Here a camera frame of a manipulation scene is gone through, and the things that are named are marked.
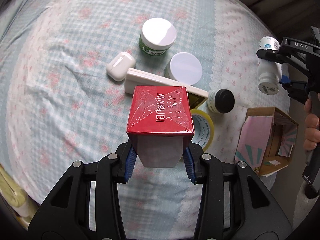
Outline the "person right hand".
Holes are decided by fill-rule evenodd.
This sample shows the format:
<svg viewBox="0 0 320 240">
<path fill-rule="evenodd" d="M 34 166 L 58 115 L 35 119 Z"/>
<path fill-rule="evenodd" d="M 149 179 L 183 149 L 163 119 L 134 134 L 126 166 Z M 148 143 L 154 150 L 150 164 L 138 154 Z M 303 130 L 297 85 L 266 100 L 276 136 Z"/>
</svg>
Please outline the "person right hand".
<svg viewBox="0 0 320 240">
<path fill-rule="evenodd" d="M 312 102 L 308 99 L 305 103 L 304 110 L 307 113 L 305 119 L 305 132 L 304 132 L 304 150 L 312 151 L 317 147 L 320 142 L 319 132 L 319 118 L 311 113 Z"/>
</svg>

